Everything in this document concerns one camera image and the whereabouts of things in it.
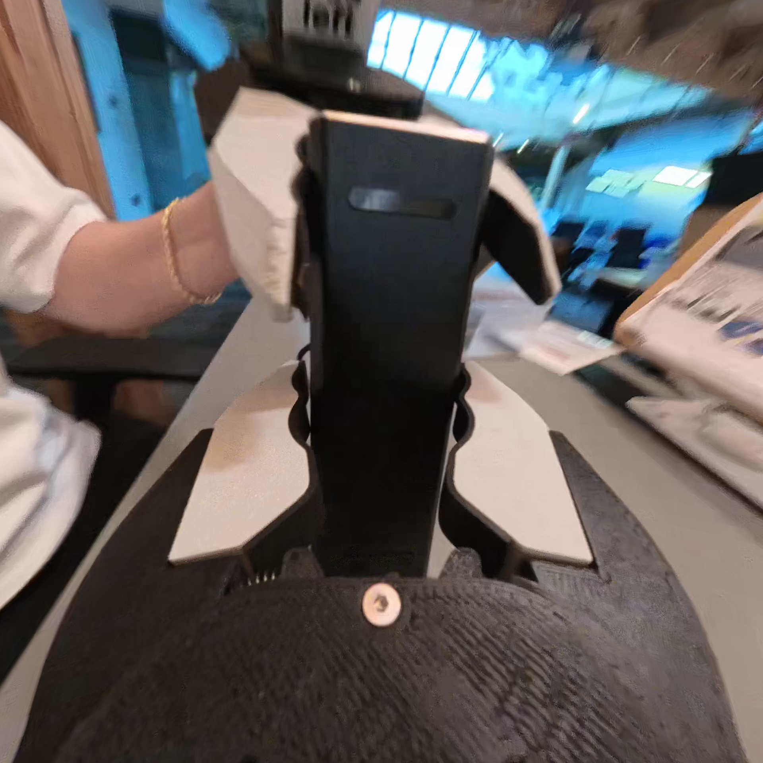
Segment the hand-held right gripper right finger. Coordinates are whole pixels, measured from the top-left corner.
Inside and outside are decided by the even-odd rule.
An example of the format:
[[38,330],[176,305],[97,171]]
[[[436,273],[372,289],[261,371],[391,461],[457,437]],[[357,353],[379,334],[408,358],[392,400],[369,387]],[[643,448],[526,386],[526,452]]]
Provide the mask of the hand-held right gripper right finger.
[[530,562],[595,563],[545,421],[476,361],[463,364],[440,493],[440,530],[476,552],[486,577]]

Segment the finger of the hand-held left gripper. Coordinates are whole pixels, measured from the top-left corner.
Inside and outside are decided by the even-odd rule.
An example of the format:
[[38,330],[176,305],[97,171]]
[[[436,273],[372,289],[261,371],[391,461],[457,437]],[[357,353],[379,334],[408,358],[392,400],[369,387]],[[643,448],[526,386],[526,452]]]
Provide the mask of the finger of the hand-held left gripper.
[[276,322],[292,318],[297,145],[317,115],[279,93],[240,88],[207,151],[231,261]]
[[485,248],[535,304],[559,290],[550,240],[533,200],[516,173],[494,157],[491,141],[478,130],[436,116],[423,116],[417,130],[426,138],[425,180],[445,181],[417,189],[417,300],[466,305],[472,278],[482,272]]

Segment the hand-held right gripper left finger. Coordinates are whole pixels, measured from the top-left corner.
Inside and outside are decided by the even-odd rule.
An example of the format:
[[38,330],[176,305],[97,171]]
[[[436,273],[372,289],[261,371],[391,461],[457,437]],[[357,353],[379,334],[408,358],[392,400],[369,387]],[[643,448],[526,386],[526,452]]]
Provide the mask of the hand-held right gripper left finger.
[[312,546],[325,510],[309,438],[309,365],[299,359],[217,419],[168,561],[281,565],[291,549]]

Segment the black usb hub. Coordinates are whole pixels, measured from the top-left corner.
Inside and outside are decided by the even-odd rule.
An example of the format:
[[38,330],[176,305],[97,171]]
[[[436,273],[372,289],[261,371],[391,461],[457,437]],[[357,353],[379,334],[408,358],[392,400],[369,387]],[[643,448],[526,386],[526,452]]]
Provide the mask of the black usb hub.
[[336,577],[422,577],[493,150],[462,128],[326,110],[306,141],[310,428]]

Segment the person's left forearm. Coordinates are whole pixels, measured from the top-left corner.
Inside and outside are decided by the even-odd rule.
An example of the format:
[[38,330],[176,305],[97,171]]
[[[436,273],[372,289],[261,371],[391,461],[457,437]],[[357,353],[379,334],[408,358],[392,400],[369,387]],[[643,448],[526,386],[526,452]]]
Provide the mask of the person's left forearm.
[[41,313],[94,333],[148,329],[213,304],[237,277],[208,182],[150,217],[84,226]]

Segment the paper sheet on table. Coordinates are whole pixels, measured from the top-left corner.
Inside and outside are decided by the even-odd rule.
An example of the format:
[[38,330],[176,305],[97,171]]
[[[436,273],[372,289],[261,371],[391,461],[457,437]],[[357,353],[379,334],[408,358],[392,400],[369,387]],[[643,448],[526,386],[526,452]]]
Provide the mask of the paper sheet on table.
[[623,351],[621,345],[596,333],[547,320],[529,335],[517,354],[558,376],[565,376]]

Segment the white card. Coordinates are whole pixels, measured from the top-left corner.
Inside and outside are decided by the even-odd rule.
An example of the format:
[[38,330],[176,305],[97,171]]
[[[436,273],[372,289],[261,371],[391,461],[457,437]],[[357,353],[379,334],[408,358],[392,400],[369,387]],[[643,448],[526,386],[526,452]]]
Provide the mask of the white card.
[[761,425],[706,400],[633,397],[627,410],[762,509]]

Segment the white t-shirt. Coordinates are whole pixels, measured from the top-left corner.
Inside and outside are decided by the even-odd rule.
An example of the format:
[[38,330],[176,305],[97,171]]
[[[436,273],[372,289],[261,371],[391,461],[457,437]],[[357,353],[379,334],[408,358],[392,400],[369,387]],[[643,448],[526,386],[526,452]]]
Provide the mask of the white t-shirt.
[[[104,220],[83,192],[56,180],[24,141],[1,127],[1,304],[33,313],[52,298],[63,253]],[[98,429],[18,386],[1,360],[1,606],[52,559],[84,501]]]

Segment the wooden pillar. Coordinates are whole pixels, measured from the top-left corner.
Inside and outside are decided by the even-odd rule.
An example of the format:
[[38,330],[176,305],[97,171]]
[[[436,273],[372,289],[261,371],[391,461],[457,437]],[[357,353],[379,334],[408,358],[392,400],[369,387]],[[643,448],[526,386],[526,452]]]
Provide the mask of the wooden pillar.
[[114,216],[85,79],[60,1],[1,2],[1,119],[58,180]]

